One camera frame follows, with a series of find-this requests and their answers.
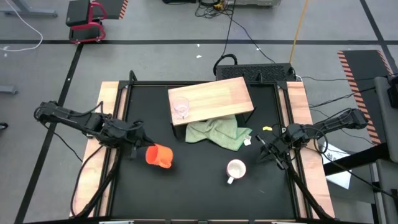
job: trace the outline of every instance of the concrete floor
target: concrete floor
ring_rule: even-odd
[[[45,40],[67,40],[65,25],[67,0],[26,0],[32,7],[56,9],[57,18],[26,18],[44,35]],[[304,0],[283,0],[273,9],[237,8],[234,20],[244,26],[253,39],[292,40]],[[366,0],[385,40],[398,40],[395,0]],[[0,7],[6,6],[0,1]],[[196,4],[165,5],[161,0],[135,0],[121,21],[104,21],[107,40],[223,40],[229,19],[195,17]],[[13,40],[37,40],[38,35],[18,18],[0,14],[0,47],[28,47]],[[247,39],[235,24],[230,39]],[[299,35],[300,40],[377,40],[359,0],[310,1]],[[223,44],[132,44],[85,45],[70,86],[65,107],[77,111],[92,108],[101,82],[128,79],[134,70],[139,80],[214,80],[212,68],[223,51]],[[260,45],[277,63],[288,62],[291,45]],[[338,50],[382,50],[380,45],[298,45],[292,65],[300,76],[344,78]],[[389,45],[394,58],[398,46]],[[0,83],[16,85],[18,95],[0,95],[0,120],[9,123],[0,133],[0,223],[13,223],[25,193],[46,130],[32,117],[41,101],[57,100],[76,51],[73,44],[43,44],[36,50],[0,52]],[[226,53],[235,54],[239,63],[269,63],[252,44],[228,45]],[[311,104],[351,92],[345,82],[304,80]],[[356,107],[353,98],[320,107],[333,114]],[[324,117],[312,111],[314,122]],[[76,131],[57,126],[58,132],[82,157],[86,139]],[[350,134],[369,139],[365,130]],[[340,149],[358,152],[368,148],[366,141],[342,132],[328,135]],[[56,137],[50,145],[39,182],[25,222],[64,219],[80,162]],[[333,196],[336,216],[342,220],[372,223],[370,205]]]

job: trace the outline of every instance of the red chair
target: red chair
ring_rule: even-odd
[[[102,11],[102,16],[93,18],[94,7]],[[75,44],[101,41],[105,38],[102,20],[106,19],[106,11],[98,2],[90,0],[70,1],[68,6],[66,24],[70,27],[69,39]]]

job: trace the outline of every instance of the orange mug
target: orange mug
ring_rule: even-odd
[[[173,151],[168,147],[155,144],[148,147],[145,159],[148,164],[168,169],[172,166]]]

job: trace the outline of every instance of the green towel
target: green towel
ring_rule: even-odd
[[[189,123],[185,142],[195,143],[209,139],[223,148],[237,151],[251,131],[250,128],[238,128],[235,115],[229,115]]]

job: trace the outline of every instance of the white mug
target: white mug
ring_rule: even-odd
[[[231,160],[226,166],[226,174],[229,177],[227,183],[232,184],[232,181],[234,181],[234,179],[239,179],[243,177],[245,173],[246,166],[242,161],[240,161],[239,159]]]

